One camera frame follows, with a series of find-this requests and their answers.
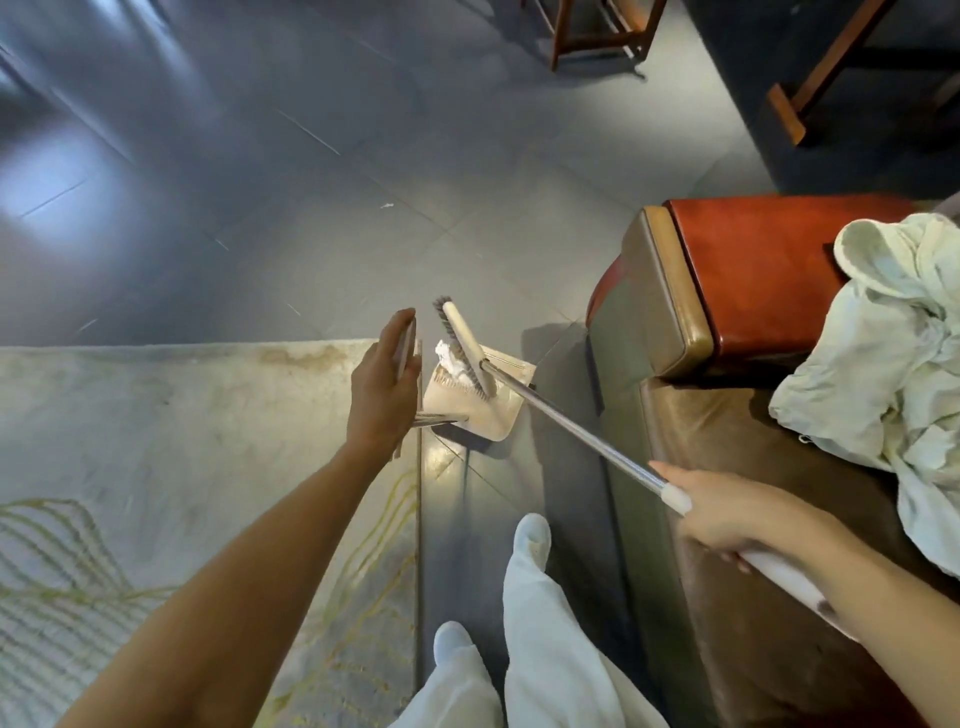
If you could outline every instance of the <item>white pants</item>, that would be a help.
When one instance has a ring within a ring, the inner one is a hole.
[[[510,653],[504,697],[516,728],[666,728],[633,683],[593,646],[553,579],[514,552],[503,583]],[[394,728],[502,728],[480,653],[461,647],[438,666]]]

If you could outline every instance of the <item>hand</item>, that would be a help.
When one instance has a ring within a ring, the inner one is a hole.
[[[733,551],[761,543],[790,555],[832,520],[780,488],[739,475],[650,465],[693,501],[693,509],[680,521],[680,533],[710,548]]]
[[[413,308],[395,313],[350,378],[347,444],[384,460],[400,444],[417,414],[420,357],[410,357],[399,380],[393,361],[400,337],[415,315]]]

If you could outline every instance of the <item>right hand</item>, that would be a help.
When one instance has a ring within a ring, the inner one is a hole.
[[[680,533],[720,551],[760,543],[789,553],[832,518],[793,494],[739,475],[650,465],[693,501]]]

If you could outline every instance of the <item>white cloth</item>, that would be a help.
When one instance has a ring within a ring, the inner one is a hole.
[[[770,414],[827,452],[895,473],[907,536],[960,575],[960,230],[929,213],[856,220],[833,253],[851,280]]]
[[[560,586],[515,552],[503,585],[510,725],[667,728],[630,679],[593,646]],[[438,666],[394,728],[502,728],[500,699],[474,646]]]

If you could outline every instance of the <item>wrist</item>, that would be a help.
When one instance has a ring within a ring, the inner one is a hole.
[[[754,539],[784,556],[805,562],[814,549],[835,542],[841,530],[846,529],[831,514],[798,500],[785,502],[782,514],[759,520]]]
[[[389,443],[347,437],[347,441],[340,447],[339,454],[358,466],[368,464],[379,471],[390,461],[394,449]]]

